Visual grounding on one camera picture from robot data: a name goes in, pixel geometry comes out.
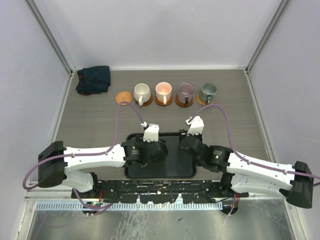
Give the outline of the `brown wooden coaster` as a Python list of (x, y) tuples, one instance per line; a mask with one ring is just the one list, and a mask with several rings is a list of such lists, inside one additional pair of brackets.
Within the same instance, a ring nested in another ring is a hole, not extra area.
[(160, 102), (157, 97), (155, 98), (155, 102), (157, 105), (159, 106), (162, 106), (162, 107), (166, 107), (166, 106), (169, 106), (172, 102), (173, 102), (173, 97), (170, 98), (170, 100), (166, 103), (166, 104), (163, 104), (162, 102)]
[(152, 102), (153, 102), (153, 95), (151, 95), (150, 99), (149, 99), (147, 102), (144, 102), (144, 103), (142, 104), (142, 107), (146, 107), (146, 106), (150, 105)]
[(189, 103), (182, 103), (179, 101), (178, 96), (176, 95), (175, 96), (175, 103), (182, 108), (188, 108), (194, 103), (194, 98)]

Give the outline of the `woven rattan coaster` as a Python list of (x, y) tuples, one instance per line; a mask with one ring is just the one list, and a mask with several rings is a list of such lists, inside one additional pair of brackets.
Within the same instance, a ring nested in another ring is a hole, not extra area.
[(115, 97), (116, 102), (121, 105), (125, 105), (126, 103), (124, 102), (131, 103), (132, 99), (132, 94), (129, 91), (119, 92)]
[(198, 102), (200, 105), (202, 105), (202, 106), (213, 105), (213, 104), (215, 103), (214, 101), (212, 101), (211, 103), (205, 103), (205, 102), (201, 99), (200, 93), (198, 93), (198, 94), (196, 95), (196, 100), (197, 100), (197, 102)]

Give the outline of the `grey ceramic mug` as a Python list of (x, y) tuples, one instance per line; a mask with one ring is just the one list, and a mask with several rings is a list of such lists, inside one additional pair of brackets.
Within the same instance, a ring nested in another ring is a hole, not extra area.
[(205, 105), (214, 103), (217, 94), (217, 87), (212, 83), (206, 83), (202, 86), (200, 98)]

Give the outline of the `purple glass cup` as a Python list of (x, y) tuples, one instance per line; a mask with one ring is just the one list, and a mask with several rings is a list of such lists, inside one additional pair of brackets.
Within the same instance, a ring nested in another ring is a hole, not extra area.
[(180, 103), (187, 105), (193, 100), (195, 88), (191, 83), (184, 82), (178, 86), (177, 99)]

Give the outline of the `white ceramic mug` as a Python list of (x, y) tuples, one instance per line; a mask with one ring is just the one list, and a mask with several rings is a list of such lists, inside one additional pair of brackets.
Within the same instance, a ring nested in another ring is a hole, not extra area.
[(134, 99), (137, 104), (142, 107), (152, 97), (149, 86), (145, 83), (139, 83), (134, 87)]

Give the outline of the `pink ceramic mug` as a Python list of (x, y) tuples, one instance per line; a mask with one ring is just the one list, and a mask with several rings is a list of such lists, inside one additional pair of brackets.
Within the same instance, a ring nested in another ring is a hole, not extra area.
[(172, 97), (172, 86), (168, 82), (160, 82), (156, 85), (155, 92), (156, 98), (166, 105)]

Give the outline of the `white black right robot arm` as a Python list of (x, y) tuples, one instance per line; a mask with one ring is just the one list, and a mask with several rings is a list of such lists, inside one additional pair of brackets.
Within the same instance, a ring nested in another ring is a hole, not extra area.
[(179, 148), (197, 166), (222, 173), (219, 191), (225, 197), (258, 193), (283, 197), (289, 204), (303, 209), (313, 206), (314, 177), (302, 161), (291, 165), (260, 160), (228, 147), (206, 145), (202, 134), (186, 130), (180, 131)]

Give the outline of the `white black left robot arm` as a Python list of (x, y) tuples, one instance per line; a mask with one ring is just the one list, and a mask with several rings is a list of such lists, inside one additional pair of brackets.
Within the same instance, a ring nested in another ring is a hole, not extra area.
[(95, 198), (100, 185), (92, 173), (82, 170), (101, 167), (144, 167), (149, 162), (163, 162), (168, 156), (164, 140), (144, 141), (141, 137), (114, 147), (74, 148), (55, 141), (38, 155), (38, 186), (52, 188), (64, 185)]

